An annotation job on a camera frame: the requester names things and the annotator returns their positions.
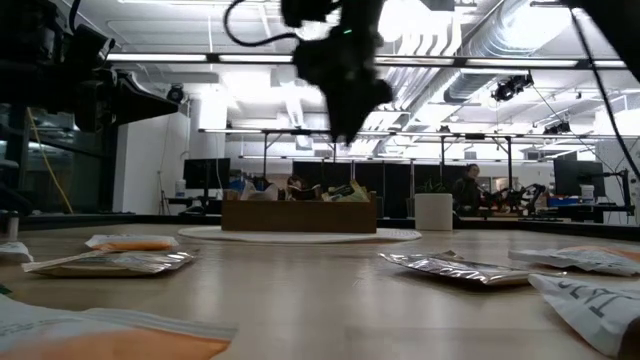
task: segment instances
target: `wooden box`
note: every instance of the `wooden box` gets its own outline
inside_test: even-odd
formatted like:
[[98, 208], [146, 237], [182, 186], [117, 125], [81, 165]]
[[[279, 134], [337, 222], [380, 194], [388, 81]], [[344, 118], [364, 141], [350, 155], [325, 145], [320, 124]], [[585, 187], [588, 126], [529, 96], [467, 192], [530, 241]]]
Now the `wooden box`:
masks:
[[376, 202], [228, 200], [222, 230], [375, 234]]

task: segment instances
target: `glass wall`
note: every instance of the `glass wall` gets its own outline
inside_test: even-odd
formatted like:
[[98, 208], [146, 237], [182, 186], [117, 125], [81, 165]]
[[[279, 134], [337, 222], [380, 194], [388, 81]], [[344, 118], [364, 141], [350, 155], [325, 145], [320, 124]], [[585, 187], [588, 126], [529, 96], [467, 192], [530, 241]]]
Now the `glass wall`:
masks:
[[83, 133], [72, 114], [32, 109], [41, 148], [25, 111], [0, 105], [0, 158], [20, 165], [19, 170], [3, 171], [3, 183], [28, 199], [37, 212], [69, 213], [62, 193], [74, 213], [111, 210], [113, 158], [105, 139], [113, 134]]

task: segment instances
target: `yellow cable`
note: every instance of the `yellow cable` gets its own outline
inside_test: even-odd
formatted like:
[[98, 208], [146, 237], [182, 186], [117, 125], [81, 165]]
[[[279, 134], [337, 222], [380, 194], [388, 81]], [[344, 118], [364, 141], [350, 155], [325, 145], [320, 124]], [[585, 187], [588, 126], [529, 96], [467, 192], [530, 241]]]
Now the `yellow cable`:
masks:
[[67, 209], [69, 209], [69, 213], [73, 214], [73, 208], [69, 203], [69, 199], [67, 199], [67, 195], [62, 190], [60, 183], [58, 183], [58, 179], [56, 178], [56, 174], [53, 173], [53, 169], [51, 169], [51, 164], [49, 164], [49, 159], [47, 158], [47, 154], [44, 152], [44, 148], [42, 147], [42, 143], [40, 142], [40, 135], [38, 135], [38, 128], [36, 127], [36, 122], [33, 120], [33, 114], [31, 114], [31, 108], [27, 108], [27, 117], [31, 122], [31, 127], [33, 128], [33, 133], [36, 135], [36, 140], [38, 141], [38, 146], [40, 146], [40, 152], [42, 153], [42, 157], [44, 158], [44, 163], [47, 165], [47, 169], [49, 169], [49, 174], [51, 174], [51, 178], [53, 182], [56, 184], [58, 191], [60, 191], [60, 195], [62, 195], [62, 199], [64, 203], [67, 205]]

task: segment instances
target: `snack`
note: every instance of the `snack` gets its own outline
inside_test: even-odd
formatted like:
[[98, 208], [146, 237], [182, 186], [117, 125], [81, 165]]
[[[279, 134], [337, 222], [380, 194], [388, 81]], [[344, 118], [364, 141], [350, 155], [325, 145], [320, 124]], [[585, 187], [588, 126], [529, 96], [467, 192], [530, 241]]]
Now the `snack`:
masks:
[[380, 256], [410, 269], [488, 286], [525, 285], [528, 284], [528, 276], [531, 274], [526, 270], [466, 261], [452, 251], [435, 255], [380, 254]]
[[529, 282], [571, 327], [606, 356], [638, 359], [640, 290], [531, 275]]
[[169, 250], [180, 245], [171, 236], [158, 235], [93, 235], [85, 243], [88, 247], [101, 250]]
[[25, 272], [57, 277], [133, 277], [177, 270], [195, 258], [189, 251], [95, 250], [51, 261], [23, 264]]
[[29, 249], [23, 243], [11, 241], [0, 244], [0, 264], [4, 262], [24, 263], [33, 261]]
[[82, 312], [29, 306], [0, 296], [0, 359], [210, 359], [236, 330], [128, 310]]
[[355, 180], [351, 180], [349, 185], [329, 188], [328, 192], [322, 194], [322, 199], [339, 202], [369, 202], [366, 190], [361, 188]]
[[509, 258], [558, 268], [575, 266], [585, 271], [619, 276], [640, 274], [640, 253], [598, 246], [578, 246], [562, 250], [510, 250]]

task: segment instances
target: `black curtain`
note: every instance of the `black curtain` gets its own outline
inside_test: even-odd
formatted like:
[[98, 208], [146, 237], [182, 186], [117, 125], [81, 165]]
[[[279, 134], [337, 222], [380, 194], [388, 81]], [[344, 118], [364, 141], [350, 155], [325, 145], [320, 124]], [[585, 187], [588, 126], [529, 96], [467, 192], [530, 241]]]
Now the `black curtain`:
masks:
[[322, 184], [322, 163], [294, 161], [293, 174], [300, 176], [309, 187]]
[[346, 185], [351, 181], [351, 163], [324, 162], [322, 189]]
[[384, 216], [406, 218], [407, 199], [411, 196], [411, 165], [384, 164], [384, 172]]
[[368, 191], [375, 191], [377, 196], [384, 195], [384, 169], [382, 163], [356, 163], [356, 181]]
[[466, 174], [466, 170], [466, 166], [446, 165], [444, 167], [444, 179], [442, 181], [442, 185], [444, 185], [447, 191], [451, 192], [451, 190], [453, 190], [453, 184], [455, 184], [458, 179], [464, 177], [464, 175]]
[[465, 166], [445, 165], [440, 177], [440, 165], [415, 165], [416, 193], [424, 192], [425, 185], [431, 180], [432, 185], [442, 184], [451, 192], [453, 184], [465, 174]]
[[425, 192], [426, 184], [431, 181], [431, 185], [440, 183], [440, 165], [414, 165], [416, 194]]

